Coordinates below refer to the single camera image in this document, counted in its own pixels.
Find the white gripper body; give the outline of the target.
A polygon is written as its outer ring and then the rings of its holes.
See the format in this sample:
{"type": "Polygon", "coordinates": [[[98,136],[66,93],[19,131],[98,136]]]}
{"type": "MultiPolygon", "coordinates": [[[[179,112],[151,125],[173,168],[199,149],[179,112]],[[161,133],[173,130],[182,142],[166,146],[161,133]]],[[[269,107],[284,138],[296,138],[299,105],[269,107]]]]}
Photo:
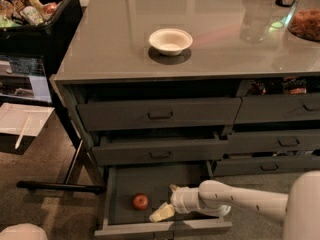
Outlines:
{"type": "Polygon", "coordinates": [[[197,188],[177,187],[170,198],[176,212],[188,214],[200,209],[199,191],[197,188]]]}

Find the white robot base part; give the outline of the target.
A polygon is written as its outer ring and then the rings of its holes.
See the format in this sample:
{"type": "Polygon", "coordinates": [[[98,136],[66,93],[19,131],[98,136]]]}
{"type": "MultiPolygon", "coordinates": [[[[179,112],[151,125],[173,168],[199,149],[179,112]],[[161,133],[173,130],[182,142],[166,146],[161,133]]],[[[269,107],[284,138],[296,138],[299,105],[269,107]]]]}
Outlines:
{"type": "Polygon", "coordinates": [[[0,232],[0,240],[48,240],[46,232],[29,223],[9,226],[0,232]]]}

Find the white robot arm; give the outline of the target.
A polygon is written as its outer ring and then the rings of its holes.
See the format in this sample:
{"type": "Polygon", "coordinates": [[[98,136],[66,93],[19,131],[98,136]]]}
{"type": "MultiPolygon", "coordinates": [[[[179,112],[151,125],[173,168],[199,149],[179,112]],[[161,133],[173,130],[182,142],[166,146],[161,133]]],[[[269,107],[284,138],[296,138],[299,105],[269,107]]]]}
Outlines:
{"type": "Polygon", "coordinates": [[[283,223],[283,240],[320,240],[320,172],[302,174],[288,194],[232,187],[216,180],[198,187],[170,186],[170,203],[163,203],[149,220],[157,223],[176,213],[225,216],[232,206],[257,212],[283,223]]]}

